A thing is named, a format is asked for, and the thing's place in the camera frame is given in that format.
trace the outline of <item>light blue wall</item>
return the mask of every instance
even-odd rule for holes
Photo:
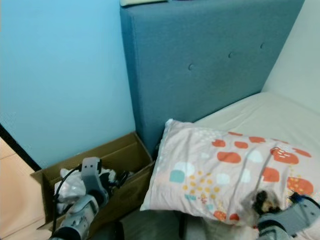
[[[0,122],[41,166],[134,131],[119,0],[1,1]]]

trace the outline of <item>brown cardboard box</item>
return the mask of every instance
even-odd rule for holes
[[[149,187],[154,162],[138,136],[130,133],[31,175],[41,184],[45,224],[40,229],[52,230],[54,186],[61,180],[60,169],[73,169],[87,157],[100,158],[102,166],[106,169],[135,173],[120,189],[114,191],[107,206],[99,211],[90,226],[90,235],[102,225],[121,218],[142,204]],[[64,218],[63,215],[57,219],[57,226]]]

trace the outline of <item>white bed sheet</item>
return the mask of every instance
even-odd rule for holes
[[[247,97],[195,123],[222,131],[287,141],[320,151],[320,115],[279,95],[263,92]],[[222,222],[205,224],[210,240],[255,240],[258,232]],[[305,233],[297,239],[313,239]]]

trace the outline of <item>headboard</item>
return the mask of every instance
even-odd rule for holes
[[[194,122],[259,93],[304,0],[172,0],[120,9],[136,131]]]

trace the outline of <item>pillowcase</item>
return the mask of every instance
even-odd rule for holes
[[[287,142],[170,119],[140,210],[247,225],[245,201],[258,189],[271,188],[281,209],[292,191],[320,201],[319,169],[314,153]]]

